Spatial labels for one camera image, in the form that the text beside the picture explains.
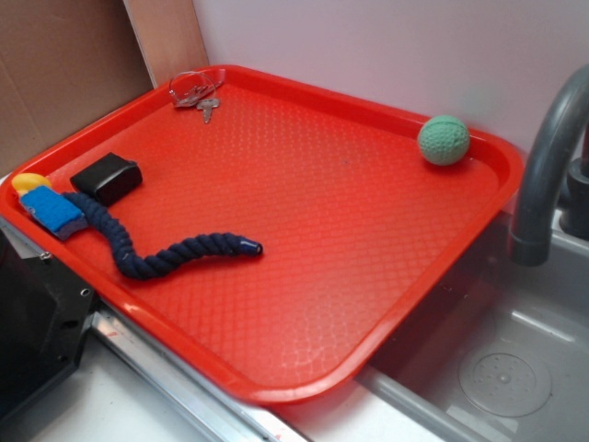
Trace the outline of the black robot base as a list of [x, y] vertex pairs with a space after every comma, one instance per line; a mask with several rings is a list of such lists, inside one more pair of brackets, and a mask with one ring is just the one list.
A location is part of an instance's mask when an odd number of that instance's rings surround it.
[[55, 257], [21, 257], [1, 235], [1, 424], [79, 367], [94, 288]]

